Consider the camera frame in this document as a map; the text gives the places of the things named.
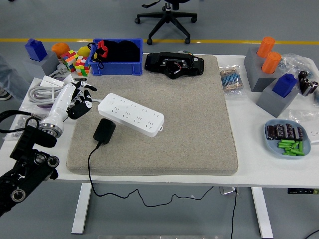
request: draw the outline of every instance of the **robotic arm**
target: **robotic arm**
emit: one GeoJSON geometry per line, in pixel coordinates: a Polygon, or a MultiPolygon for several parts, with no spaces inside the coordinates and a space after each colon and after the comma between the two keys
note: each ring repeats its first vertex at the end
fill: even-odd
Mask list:
{"type": "Polygon", "coordinates": [[[59,159],[33,149],[33,146],[38,144],[53,148],[57,138],[63,133],[63,122],[68,117],[76,120],[91,109],[90,93],[88,90],[82,91],[82,87],[97,91],[85,82],[69,83],[60,92],[49,116],[40,122],[39,128],[30,125],[25,127],[10,155],[16,163],[12,170],[0,177],[0,217],[25,200],[42,181],[58,177],[56,167],[59,165],[59,159]]]}

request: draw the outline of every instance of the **blue plate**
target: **blue plate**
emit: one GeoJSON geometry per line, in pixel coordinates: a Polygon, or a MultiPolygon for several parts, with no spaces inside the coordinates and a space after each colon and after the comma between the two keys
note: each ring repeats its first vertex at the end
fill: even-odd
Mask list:
{"type": "Polygon", "coordinates": [[[265,140],[266,140],[266,145],[268,146],[268,148],[270,149],[271,152],[273,152],[275,155],[281,157],[281,158],[288,158],[288,159],[299,159],[299,158],[302,158],[303,156],[290,156],[290,155],[282,155],[282,153],[284,153],[284,149],[282,148],[278,148],[278,142],[280,142],[280,140],[267,140],[266,138],[266,127],[269,126],[269,125],[276,125],[276,124],[291,124],[292,127],[300,127],[302,130],[303,130],[303,146],[304,146],[304,154],[305,156],[307,154],[309,154],[310,152],[310,149],[311,149],[311,146],[310,146],[310,141],[308,139],[308,136],[307,136],[307,133],[304,129],[304,127],[302,127],[300,124],[294,122],[294,121],[291,121],[291,120],[285,120],[285,119],[272,119],[270,121],[268,121],[267,123],[265,123],[265,127],[264,127],[264,135],[265,135],[265,140]]]}

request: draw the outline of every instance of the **black power adapter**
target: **black power adapter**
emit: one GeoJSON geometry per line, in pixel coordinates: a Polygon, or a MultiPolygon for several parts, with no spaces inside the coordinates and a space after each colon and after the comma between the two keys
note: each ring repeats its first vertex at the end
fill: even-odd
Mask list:
{"type": "Polygon", "coordinates": [[[109,143],[115,130],[115,124],[109,119],[101,119],[95,130],[93,138],[98,141],[99,145],[109,143]]]}

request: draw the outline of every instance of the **gray floor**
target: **gray floor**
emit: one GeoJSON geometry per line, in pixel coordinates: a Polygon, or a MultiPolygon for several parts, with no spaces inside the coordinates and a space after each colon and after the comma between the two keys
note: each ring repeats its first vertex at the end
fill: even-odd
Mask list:
{"type": "MultiPolygon", "coordinates": [[[[149,9],[145,0],[16,0],[0,2],[0,54],[29,82],[22,60],[27,57],[25,42],[4,38],[143,38],[157,23],[137,13],[159,11],[162,3],[149,9]]],[[[318,41],[318,7],[314,0],[191,0],[181,11],[198,13],[198,21],[180,22],[196,40],[318,41]]],[[[172,24],[166,24],[153,39],[184,39],[172,24]]],[[[44,42],[46,49],[54,39],[44,42]]],[[[86,43],[68,42],[74,50],[86,43]]],[[[187,50],[194,54],[245,55],[251,44],[154,43],[143,45],[144,52],[187,50]]],[[[281,54],[309,57],[319,65],[318,44],[277,44],[281,54]]],[[[0,102],[0,111],[17,109],[11,98],[0,102]]],[[[1,128],[8,127],[10,120],[1,128]]],[[[114,196],[91,197],[84,235],[71,235],[79,183],[42,183],[23,203],[0,218],[0,238],[97,238],[99,235],[209,235],[230,238],[234,195],[222,196],[214,187],[201,201],[177,199],[167,206],[146,208],[137,194],[123,200],[114,196]]],[[[207,186],[173,185],[96,185],[100,193],[127,195],[139,188],[146,203],[170,200],[172,194],[200,197],[207,186]]],[[[249,188],[240,188],[234,218],[234,239],[260,238],[257,217],[249,188]]],[[[319,202],[316,195],[288,195],[287,189],[264,189],[276,239],[302,239],[319,229],[319,202]]]]}

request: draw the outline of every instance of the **rubik's cube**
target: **rubik's cube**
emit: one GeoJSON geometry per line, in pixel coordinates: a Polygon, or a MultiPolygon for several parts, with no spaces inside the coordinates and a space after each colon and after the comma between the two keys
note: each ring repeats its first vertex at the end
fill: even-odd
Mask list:
{"type": "Polygon", "coordinates": [[[78,59],[79,55],[75,53],[75,51],[70,50],[66,53],[64,53],[63,55],[61,55],[61,60],[64,63],[64,65],[66,65],[66,67],[68,68],[68,70],[70,72],[74,72],[75,71],[75,63],[76,60],[78,59]]]}
{"type": "Polygon", "coordinates": [[[79,56],[75,63],[75,69],[79,76],[88,76],[91,65],[88,63],[88,58],[79,56]]]}

